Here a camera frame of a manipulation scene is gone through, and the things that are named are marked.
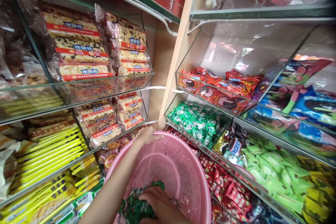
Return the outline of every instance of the display shelf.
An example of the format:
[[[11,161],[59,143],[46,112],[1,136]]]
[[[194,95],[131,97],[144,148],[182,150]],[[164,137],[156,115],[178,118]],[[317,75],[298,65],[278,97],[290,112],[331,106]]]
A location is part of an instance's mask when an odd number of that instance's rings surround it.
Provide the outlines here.
[[[86,159],[87,157],[93,155],[94,153],[96,153],[98,150],[102,149],[103,147],[105,147],[106,145],[112,143],[113,141],[116,141],[117,139],[119,139],[120,137],[126,135],[128,132],[131,132],[132,130],[134,130],[135,128],[145,125],[146,122],[148,121],[148,119],[145,119],[143,122],[135,125],[134,127],[122,132],[120,135],[112,138],[111,140],[103,143],[102,145],[91,149],[89,152],[85,153],[84,155],[82,155],[81,157],[77,158],[76,160],[70,162],[68,165],[62,167],[61,169],[58,169],[57,171],[53,172],[52,174],[50,174],[49,176],[43,178],[42,180],[36,182],[35,184],[28,186],[27,188],[9,196],[6,200],[0,202],[0,208],[8,205],[9,203],[13,202],[14,200],[22,197],[23,195],[26,195],[27,193],[31,192],[32,190],[34,190],[35,188],[37,188],[38,186],[42,185],[43,183],[49,181],[51,178],[55,177],[57,174],[69,169],[71,166],[73,166],[74,164],[83,161],[84,159]]]
[[[214,201],[216,201],[216,203],[217,204],[219,204],[221,207],[222,207],[222,209],[223,209],[223,211],[225,212],[225,213],[227,213],[228,215],[230,215],[230,217],[232,218],[232,219],[234,219],[234,221],[236,221],[237,223],[241,223],[240,221],[238,221],[237,219],[236,219],[236,217],[234,217],[229,211],[227,211],[227,209],[218,201],[218,199],[213,195],[213,194],[210,194],[211,195],[211,198],[213,198],[213,200]]]
[[[231,116],[231,117],[234,117],[236,118],[237,120],[241,121],[241,122],[244,122],[250,126],[252,126],[253,128],[255,128],[257,131],[260,131],[262,133],[265,134],[265,136],[268,138],[268,139],[271,139],[272,141],[278,141],[280,143],[283,143],[283,144],[286,144],[286,145],[290,145],[292,148],[295,149],[295,151],[297,151],[298,153],[300,153],[301,155],[303,156],[308,156],[312,159],[315,159],[315,160],[318,160],[318,161],[321,161],[333,168],[336,168],[336,162],[331,159],[331,158],[326,158],[323,156],[323,154],[328,154],[328,155],[331,155],[332,152],[328,152],[327,150],[324,150],[322,148],[319,148],[317,146],[313,146],[312,144],[309,144],[309,142],[307,142],[304,138],[300,137],[296,131],[295,132],[291,132],[291,134],[293,135],[287,135],[286,132],[280,132],[280,133],[276,133],[274,131],[272,131],[271,129],[269,129],[268,127],[266,126],[263,126],[262,124],[259,124],[257,123],[256,121],[254,120],[251,120],[251,119],[246,119],[243,115],[239,116],[239,115],[236,115],[234,113],[232,113],[231,111],[228,111],[220,106],[216,106],[212,103],[210,103],[208,100],[205,100],[204,98],[202,98],[201,96],[198,96],[198,95],[195,95],[194,93],[191,93],[189,91],[187,91],[185,88],[183,87],[178,87],[180,90],[183,90],[185,93],[187,93],[188,95],[191,95],[203,102],[205,102],[206,104],[210,105],[210,106],[213,106],[221,111],[223,111],[224,113],[226,113],[227,115]],[[262,105],[262,104],[259,104],[259,103],[255,103],[256,105],[256,108],[261,107],[261,108],[264,108],[265,106]],[[304,120],[300,120],[300,119],[297,119],[297,121],[302,121],[304,123],[307,123],[306,121]]]
[[[289,223],[303,223],[304,222],[292,214],[287,208],[283,207],[280,203],[274,200],[271,196],[268,195],[266,189],[258,184],[256,181],[246,177],[246,173],[243,170],[239,169],[238,166],[233,165],[223,156],[219,155],[217,152],[210,150],[205,147],[202,143],[194,139],[191,135],[185,132],[181,127],[175,124],[165,115],[166,123],[171,127],[182,133],[190,141],[192,141],[203,153],[213,159],[216,163],[226,169],[235,179],[240,183],[246,186],[251,192],[253,192],[257,197],[259,197],[263,202],[265,202],[269,207],[271,207],[275,212],[277,212],[281,217],[287,220]]]
[[[143,89],[154,73],[0,89],[0,125]]]
[[[333,0],[194,0],[192,20],[333,20]]]

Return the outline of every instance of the plastic wrapper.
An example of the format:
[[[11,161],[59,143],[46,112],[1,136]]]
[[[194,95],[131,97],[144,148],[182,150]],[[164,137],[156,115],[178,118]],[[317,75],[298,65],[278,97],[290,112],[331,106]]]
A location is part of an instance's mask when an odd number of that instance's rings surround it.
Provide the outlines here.
[[[140,109],[142,106],[142,98],[137,95],[136,92],[117,96],[117,101],[119,107],[118,112],[134,111],[135,109]]]
[[[112,138],[115,138],[119,134],[121,134],[119,126],[117,124],[112,125],[111,127],[93,134],[90,138],[90,146],[96,148]]]
[[[99,5],[96,7],[96,21],[101,29],[105,27],[105,32],[111,39],[113,48],[126,50],[145,51],[146,35],[139,31],[137,25],[126,19],[104,12]]]
[[[109,63],[109,56],[100,42],[56,37],[48,41],[47,54],[53,62],[101,65]]]

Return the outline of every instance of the yellow snack package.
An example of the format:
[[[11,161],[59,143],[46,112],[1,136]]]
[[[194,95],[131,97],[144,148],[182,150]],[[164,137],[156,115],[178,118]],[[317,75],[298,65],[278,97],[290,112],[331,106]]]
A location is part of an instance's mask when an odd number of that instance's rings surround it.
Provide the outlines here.
[[[10,213],[7,216],[1,216],[1,222],[8,222],[14,220],[16,217],[21,215],[23,212],[27,211],[33,204],[38,204],[45,197],[47,197],[50,193],[56,191],[58,188],[62,188],[63,185],[69,185],[67,177],[65,174],[61,175],[61,179],[57,180],[56,183],[50,183],[48,187],[45,187],[43,190],[40,190],[38,193],[34,194],[25,204],[21,205],[15,211]]]
[[[59,176],[56,176],[51,181],[41,185],[40,187],[36,188],[34,191],[30,192],[29,194],[24,195],[20,197],[19,199],[15,200],[14,202],[10,203],[9,205],[5,206],[0,211],[0,215],[4,217],[4,216],[7,216],[13,213],[19,207],[23,206],[24,204],[27,204],[35,195],[41,193],[43,190],[48,188],[50,185],[55,184],[58,180],[62,178],[63,175],[65,175],[65,173],[61,173]]]
[[[88,167],[92,162],[95,162],[96,159],[94,156],[92,156],[90,159],[88,159],[84,164],[81,164],[78,166],[75,170],[71,172],[72,175],[76,175],[79,173],[81,170],[83,170],[85,167]]]
[[[83,152],[79,152],[75,155],[73,153],[71,153],[68,156],[62,158],[62,160],[59,160],[58,163],[52,163],[50,165],[45,166],[42,170],[28,175],[29,179],[23,178],[27,182],[22,183],[19,187],[15,188],[13,190],[13,193],[17,193],[17,192],[21,191],[22,189],[25,189],[32,184],[35,184],[36,182],[42,180],[43,178],[49,176],[50,174],[52,174],[52,173],[56,172],[57,170],[63,168],[64,166],[66,166],[70,162],[79,158],[82,154],[83,154]]]
[[[90,173],[89,175],[87,175],[85,178],[81,179],[80,181],[78,181],[76,184],[75,184],[75,187],[77,188],[79,185],[83,184],[85,181],[88,181],[90,178],[92,178],[94,175],[96,175],[97,173],[99,172],[99,169],[98,170],[95,170],[94,172]]]
[[[70,183],[65,183],[63,186],[57,190],[49,193],[44,199],[39,202],[34,203],[29,207],[27,211],[24,211],[18,215],[15,219],[7,221],[4,219],[2,224],[31,224],[40,223],[43,221],[50,213],[56,210],[61,204],[63,204],[68,199],[72,198],[75,194],[75,188]]]
[[[43,167],[51,163],[57,162],[61,158],[69,155],[70,153],[76,154],[80,152],[80,149],[81,149],[80,142],[78,142],[76,147],[73,147],[73,148],[68,149],[67,151],[61,152],[59,153],[59,155],[55,155],[53,153],[53,155],[50,155],[50,158],[45,157],[43,159],[40,159],[37,163],[33,163],[30,165],[21,167],[20,169],[18,169],[17,174],[19,177],[25,177],[31,173],[34,173],[40,169],[43,169]]]
[[[64,144],[62,146],[59,146],[59,147],[57,147],[57,148],[55,148],[51,151],[43,153],[40,156],[37,156],[37,157],[32,158],[32,159],[28,159],[23,163],[19,163],[18,167],[20,168],[20,167],[28,166],[28,165],[31,165],[31,164],[38,165],[39,162],[41,162],[41,160],[44,160],[45,158],[52,158],[54,156],[57,156],[57,155],[61,154],[62,152],[64,152],[65,149],[71,149],[71,148],[76,147],[78,145],[81,146],[78,141],[70,141],[69,143],[66,143],[66,144]]]
[[[92,178],[81,184],[78,188],[76,193],[83,191],[86,187],[94,183],[95,181],[99,181],[100,174],[94,175]]]
[[[48,151],[51,151],[51,150],[53,150],[53,149],[55,149],[55,148],[57,148],[57,147],[63,146],[63,145],[65,145],[66,143],[68,143],[68,142],[70,142],[70,141],[77,140],[77,139],[79,139],[79,136],[75,136],[75,137],[73,137],[73,138],[67,138],[67,139],[58,141],[58,142],[56,142],[56,143],[53,143],[53,144],[48,145],[48,146],[46,146],[46,147],[44,147],[44,148],[42,148],[42,149],[39,149],[39,150],[37,150],[37,151],[35,151],[35,152],[29,153],[29,154],[27,154],[27,155],[21,157],[20,159],[18,159],[18,162],[19,162],[19,163],[23,163],[23,162],[24,162],[25,160],[27,160],[27,159],[36,158],[36,157],[38,157],[38,156],[40,156],[40,155],[42,155],[42,154],[44,154],[44,153],[46,153],[46,152],[48,152]]]

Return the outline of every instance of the red snack package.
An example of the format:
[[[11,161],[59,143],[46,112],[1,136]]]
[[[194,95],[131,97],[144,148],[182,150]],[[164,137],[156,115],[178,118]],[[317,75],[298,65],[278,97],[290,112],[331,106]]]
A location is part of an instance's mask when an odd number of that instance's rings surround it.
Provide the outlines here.
[[[226,72],[226,80],[239,84],[251,96],[257,84],[261,81],[262,75],[244,75],[236,69]]]
[[[222,92],[219,92],[218,90],[215,90],[212,104],[231,110],[234,114],[239,114],[249,105],[249,103],[249,101],[237,97],[233,94],[224,94]]]
[[[180,87],[185,88],[187,91],[196,94],[198,86],[202,84],[199,81],[204,81],[205,75],[198,74],[198,73],[192,73],[192,72],[186,72],[184,69],[182,70],[182,74],[183,75],[181,75],[178,85]]]

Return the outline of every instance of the pink plastic basket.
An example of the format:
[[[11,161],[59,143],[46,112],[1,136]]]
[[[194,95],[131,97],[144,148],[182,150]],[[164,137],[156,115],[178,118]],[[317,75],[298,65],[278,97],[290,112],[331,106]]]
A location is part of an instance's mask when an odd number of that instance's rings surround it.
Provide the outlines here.
[[[132,187],[144,187],[156,180],[165,184],[165,192],[179,200],[181,210],[194,222],[210,224],[211,202],[204,170],[190,147],[177,136],[156,131],[165,138],[145,145],[135,162],[124,195]],[[127,144],[113,161],[105,182],[125,156],[134,140]]]

